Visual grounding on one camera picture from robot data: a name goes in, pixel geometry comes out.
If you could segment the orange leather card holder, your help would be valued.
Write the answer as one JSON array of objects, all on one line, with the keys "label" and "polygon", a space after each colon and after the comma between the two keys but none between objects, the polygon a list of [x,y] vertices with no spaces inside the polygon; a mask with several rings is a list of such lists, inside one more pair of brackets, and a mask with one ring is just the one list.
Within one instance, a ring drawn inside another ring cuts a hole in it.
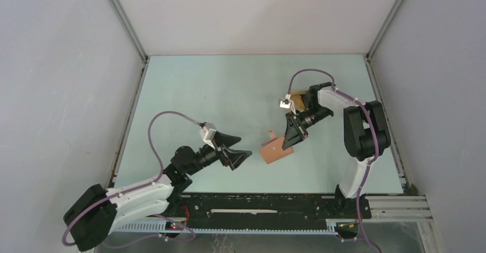
[{"label": "orange leather card holder", "polygon": [[273,130],[269,130],[268,134],[270,140],[262,143],[260,148],[260,156],[266,164],[271,164],[294,153],[292,147],[283,149],[283,144],[285,141],[285,137],[283,135],[277,136]]}]

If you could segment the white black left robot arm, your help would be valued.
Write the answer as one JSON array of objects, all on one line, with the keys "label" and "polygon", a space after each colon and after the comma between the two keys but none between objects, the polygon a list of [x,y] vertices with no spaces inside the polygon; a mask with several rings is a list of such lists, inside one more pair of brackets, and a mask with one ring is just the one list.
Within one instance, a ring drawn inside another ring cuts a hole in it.
[{"label": "white black left robot arm", "polygon": [[87,251],[133,221],[152,215],[177,215],[182,207],[181,193],[192,184],[190,176],[217,161],[236,170],[252,155],[249,150],[232,149],[240,141],[240,137],[217,131],[210,144],[198,151],[190,146],[177,148],[170,164],[152,178],[121,188],[89,187],[63,217],[74,240],[72,245]]}]

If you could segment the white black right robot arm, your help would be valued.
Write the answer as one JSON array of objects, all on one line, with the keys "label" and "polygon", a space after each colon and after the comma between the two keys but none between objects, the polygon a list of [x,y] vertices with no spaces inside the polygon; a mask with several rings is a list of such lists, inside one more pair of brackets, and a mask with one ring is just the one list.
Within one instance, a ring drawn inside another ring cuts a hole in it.
[{"label": "white black right robot arm", "polygon": [[296,109],[291,94],[280,100],[279,106],[288,110],[282,148],[304,141],[308,129],[328,116],[343,119],[343,142],[351,163],[337,186],[340,197],[334,200],[333,209],[338,216],[349,217],[356,210],[354,198],[360,196],[373,163],[391,144],[383,105],[377,100],[362,103],[331,83],[313,85],[303,96],[302,111]]}]

